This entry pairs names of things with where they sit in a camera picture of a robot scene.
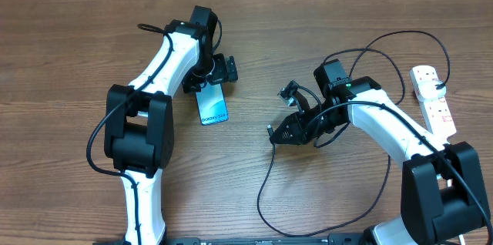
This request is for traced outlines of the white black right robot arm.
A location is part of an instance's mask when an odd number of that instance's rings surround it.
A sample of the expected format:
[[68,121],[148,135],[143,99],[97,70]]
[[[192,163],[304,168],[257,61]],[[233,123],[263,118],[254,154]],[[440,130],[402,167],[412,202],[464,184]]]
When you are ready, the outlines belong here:
[[298,110],[270,130],[274,145],[303,145],[352,123],[380,145],[402,171],[398,217],[363,233],[339,233],[331,244],[447,244],[479,228],[492,230],[475,149],[428,132],[390,101],[372,78],[352,79],[338,60],[314,71],[324,101],[310,107],[290,82],[279,92]]

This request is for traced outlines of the blue Samsung Galaxy smartphone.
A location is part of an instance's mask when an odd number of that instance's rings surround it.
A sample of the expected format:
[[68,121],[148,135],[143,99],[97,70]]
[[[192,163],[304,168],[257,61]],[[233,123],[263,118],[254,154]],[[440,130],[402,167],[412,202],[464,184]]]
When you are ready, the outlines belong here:
[[229,119],[223,87],[207,85],[196,93],[200,122],[203,126],[225,122]]

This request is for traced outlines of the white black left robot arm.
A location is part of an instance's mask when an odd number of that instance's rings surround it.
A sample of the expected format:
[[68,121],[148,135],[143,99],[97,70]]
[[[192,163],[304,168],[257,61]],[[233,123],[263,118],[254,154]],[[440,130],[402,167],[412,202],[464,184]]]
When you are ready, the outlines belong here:
[[195,6],[187,22],[139,28],[159,33],[163,43],[138,77],[109,89],[104,153],[125,190],[127,230],[120,243],[163,244],[161,180],[174,147],[173,97],[179,89],[194,94],[204,126],[225,122],[222,85],[237,81],[238,74],[234,58],[216,50],[220,40],[213,35],[222,25],[210,8]]

